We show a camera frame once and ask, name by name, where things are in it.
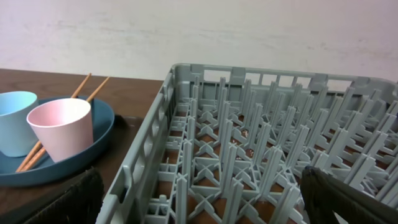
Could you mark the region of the right wooden chopstick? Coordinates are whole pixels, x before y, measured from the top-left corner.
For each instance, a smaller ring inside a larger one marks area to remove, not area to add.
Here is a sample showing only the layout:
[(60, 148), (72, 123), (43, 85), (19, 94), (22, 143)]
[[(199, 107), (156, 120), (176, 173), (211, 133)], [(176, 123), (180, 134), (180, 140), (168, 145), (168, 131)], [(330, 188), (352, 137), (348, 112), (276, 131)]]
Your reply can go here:
[(107, 77), (95, 90), (94, 92), (86, 99), (87, 102), (91, 102), (92, 99), (98, 94), (98, 92), (105, 86), (105, 84), (109, 81), (110, 77)]

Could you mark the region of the light blue cup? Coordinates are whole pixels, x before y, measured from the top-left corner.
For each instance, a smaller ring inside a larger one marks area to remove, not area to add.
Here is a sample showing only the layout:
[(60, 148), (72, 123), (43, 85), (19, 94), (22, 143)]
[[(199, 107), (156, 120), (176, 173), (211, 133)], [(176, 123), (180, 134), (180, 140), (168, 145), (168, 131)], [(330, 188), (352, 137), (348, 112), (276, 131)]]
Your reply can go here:
[(39, 105), (29, 91), (1, 93), (1, 152), (8, 157), (26, 156), (38, 139), (27, 115)]

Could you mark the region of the left wooden chopstick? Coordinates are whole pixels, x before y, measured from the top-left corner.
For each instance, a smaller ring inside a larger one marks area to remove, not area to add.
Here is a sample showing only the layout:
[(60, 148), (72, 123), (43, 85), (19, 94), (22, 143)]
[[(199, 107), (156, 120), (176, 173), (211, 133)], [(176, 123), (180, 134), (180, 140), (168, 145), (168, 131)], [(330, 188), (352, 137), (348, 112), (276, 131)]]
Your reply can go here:
[[(90, 77), (91, 73), (86, 76), (79, 87), (73, 92), (72, 98), (76, 98), (78, 96), (79, 92), (82, 90)], [(44, 153), (45, 149), (43, 148), (42, 143), (38, 141), (30, 153), (28, 153), (26, 158), (22, 161), (21, 165), (17, 168), (16, 172), (22, 172), (32, 168), (33, 165), (35, 165), (35, 163), (44, 155)]]

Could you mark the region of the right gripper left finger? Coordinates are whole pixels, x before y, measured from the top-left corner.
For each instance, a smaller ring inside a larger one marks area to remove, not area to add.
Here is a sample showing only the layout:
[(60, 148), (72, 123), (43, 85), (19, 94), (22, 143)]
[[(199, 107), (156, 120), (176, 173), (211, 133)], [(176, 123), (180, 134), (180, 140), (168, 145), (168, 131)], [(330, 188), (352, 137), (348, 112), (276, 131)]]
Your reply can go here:
[(103, 194), (102, 177), (91, 168), (39, 198), (24, 223), (94, 223)]

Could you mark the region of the wooden chopstick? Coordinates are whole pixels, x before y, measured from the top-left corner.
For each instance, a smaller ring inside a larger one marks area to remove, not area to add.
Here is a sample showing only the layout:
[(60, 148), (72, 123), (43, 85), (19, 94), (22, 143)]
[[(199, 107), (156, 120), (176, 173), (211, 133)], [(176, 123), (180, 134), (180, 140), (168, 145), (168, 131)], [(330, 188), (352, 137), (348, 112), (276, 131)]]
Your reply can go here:
[[(86, 76), (79, 87), (73, 92), (72, 98), (76, 98), (78, 96), (79, 92), (82, 90), (90, 77), (91, 73)], [(43, 148), (42, 143), (38, 141), (30, 153), (28, 153), (26, 158), (22, 161), (21, 165), (17, 168), (16, 172), (22, 172), (32, 168), (33, 165), (35, 165), (35, 163), (44, 155), (44, 153), (45, 149)]]
[(94, 92), (86, 99), (87, 102), (91, 102), (92, 99), (98, 94), (98, 92), (105, 86), (105, 84), (109, 81), (110, 77), (107, 77), (95, 90)]

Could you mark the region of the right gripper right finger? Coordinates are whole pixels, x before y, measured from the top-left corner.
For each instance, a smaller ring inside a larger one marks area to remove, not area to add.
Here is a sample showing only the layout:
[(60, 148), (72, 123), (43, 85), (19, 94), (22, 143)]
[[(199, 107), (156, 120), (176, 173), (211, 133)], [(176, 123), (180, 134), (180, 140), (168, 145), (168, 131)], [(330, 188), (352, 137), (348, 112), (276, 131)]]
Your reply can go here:
[(397, 210), (324, 173), (306, 166), (302, 171), (300, 191), (309, 221), (338, 223), (339, 215), (348, 223), (397, 223)]

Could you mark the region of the dark blue plate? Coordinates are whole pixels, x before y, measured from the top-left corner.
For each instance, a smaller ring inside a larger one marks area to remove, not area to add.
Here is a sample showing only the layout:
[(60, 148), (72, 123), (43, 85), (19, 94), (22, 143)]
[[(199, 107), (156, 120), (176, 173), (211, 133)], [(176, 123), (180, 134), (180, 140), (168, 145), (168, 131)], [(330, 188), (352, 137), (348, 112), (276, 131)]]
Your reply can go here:
[(7, 157), (1, 154), (1, 186), (28, 187), (47, 184), (82, 170), (107, 150), (115, 122), (115, 113), (106, 102), (95, 98), (93, 106), (94, 143), (83, 152), (55, 163), (48, 154), (35, 164), (33, 169), (17, 172), (25, 156)]

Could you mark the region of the grey dishwasher rack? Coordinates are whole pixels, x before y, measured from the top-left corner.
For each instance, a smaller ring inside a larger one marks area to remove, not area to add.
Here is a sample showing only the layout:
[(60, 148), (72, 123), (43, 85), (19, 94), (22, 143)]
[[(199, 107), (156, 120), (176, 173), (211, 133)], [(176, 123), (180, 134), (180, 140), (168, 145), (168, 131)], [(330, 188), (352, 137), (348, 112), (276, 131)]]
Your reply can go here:
[(307, 223), (306, 166), (396, 208), (397, 84), (176, 64), (97, 221)]

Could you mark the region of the pink cup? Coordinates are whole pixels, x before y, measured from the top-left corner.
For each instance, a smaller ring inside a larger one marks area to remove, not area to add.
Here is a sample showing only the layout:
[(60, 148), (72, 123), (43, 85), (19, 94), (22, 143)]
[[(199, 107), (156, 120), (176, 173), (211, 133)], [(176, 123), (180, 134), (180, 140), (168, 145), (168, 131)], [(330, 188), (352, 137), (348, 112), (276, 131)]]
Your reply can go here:
[(27, 122), (54, 162), (79, 154), (93, 144), (91, 105), (85, 100), (49, 101), (34, 108)]

